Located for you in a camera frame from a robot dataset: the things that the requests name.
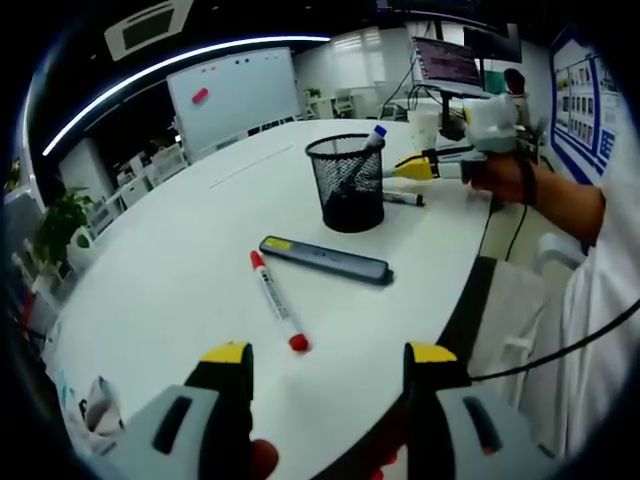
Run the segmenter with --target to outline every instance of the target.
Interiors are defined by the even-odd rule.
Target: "black marker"
[[[382,192],[382,200],[389,203],[404,203],[424,207],[424,196],[418,193]]]

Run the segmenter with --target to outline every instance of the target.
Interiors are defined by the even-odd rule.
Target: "ceiling light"
[[[107,100],[109,97],[115,95],[116,93],[118,93],[123,88],[131,85],[133,82],[135,82],[137,80],[140,80],[142,77],[145,77],[145,76],[149,75],[150,73],[153,73],[153,72],[155,72],[157,70],[160,70],[161,68],[164,68],[164,67],[166,67],[168,65],[172,65],[172,64],[174,64],[176,62],[179,62],[181,60],[186,60],[187,58],[195,57],[197,55],[202,55],[203,53],[214,52],[216,50],[224,50],[226,48],[240,47],[240,46],[243,46],[243,45],[254,45],[254,44],[260,44],[260,43],[270,43],[270,42],[298,42],[298,41],[303,41],[303,42],[328,42],[329,41],[329,37],[311,36],[311,35],[286,35],[286,36],[278,36],[278,37],[258,37],[258,38],[247,38],[247,39],[244,39],[244,40],[234,40],[233,42],[219,43],[217,45],[210,45],[208,47],[203,47],[203,48],[198,48],[196,50],[191,50],[190,52],[182,53],[182,54],[177,55],[175,57],[171,57],[171,58],[165,60],[164,62],[160,62],[160,63],[157,63],[155,65],[152,65],[151,67],[145,68],[141,72],[138,72],[135,75],[132,75],[131,77],[129,77],[129,78],[123,80],[122,82],[114,85],[109,90],[107,90],[106,92],[104,92],[100,96],[98,96],[98,98],[96,98],[89,105],[84,107],[80,111],[80,113],[78,115],[73,117],[73,119],[69,123],[67,123],[64,126],[64,128],[62,130],[60,130],[60,132],[58,132],[58,134],[53,138],[53,140],[51,140],[51,143],[49,143],[47,148],[44,149],[44,151],[42,152],[42,155],[45,156],[45,157],[47,155],[49,155],[51,153],[51,150],[53,150],[55,148],[55,146],[58,144],[58,142],[60,142],[62,137],[64,137],[67,133],[69,133],[69,131],[80,120],[82,120],[85,116],[87,116],[89,114],[89,112],[91,112],[94,108],[96,108],[102,102]]]

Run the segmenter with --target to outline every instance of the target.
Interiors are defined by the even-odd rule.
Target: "red marker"
[[[273,279],[269,275],[267,267],[262,260],[262,256],[255,250],[251,252],[251,265],[253,266],[253,271],[256,272],[258,274],[258,278],[260,278],[262,290],[267,297],[271,308],[276,314],[278,325],[280,325],[282,331],[287,335],[291,348],[296,352],[305,352],[309,350],[309,341],[307,340],[307,337],[302,333],[298,322],[295,321],[284,306],[284,303],[276,291]]]

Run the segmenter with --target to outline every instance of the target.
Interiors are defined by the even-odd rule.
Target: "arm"
[[[538,166],[534,172],[538,184],[536,210],[582,243],[595,245],[604,218],[602,191],[570,182]]]
[[[579,185],[533,165],[537,195],[535,208],[550,222],[583,243],[595,244],[604,217],[602,191]],[[494,155],[470,172],[475,189],[489,190],[500,199],[521,203],[524,198],[520,169],[513,156]]]

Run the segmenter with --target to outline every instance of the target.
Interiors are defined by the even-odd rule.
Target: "computer monitor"
[[[522,63],[520,34],[518,25],[514,23],[506,25],[504,35],[465,27],[464,44],[473,51],[476,58]]]
[[[413,43],[426,82],[451,82],[481,90],[482,82],[471,49],[418,37],[413,38]]]

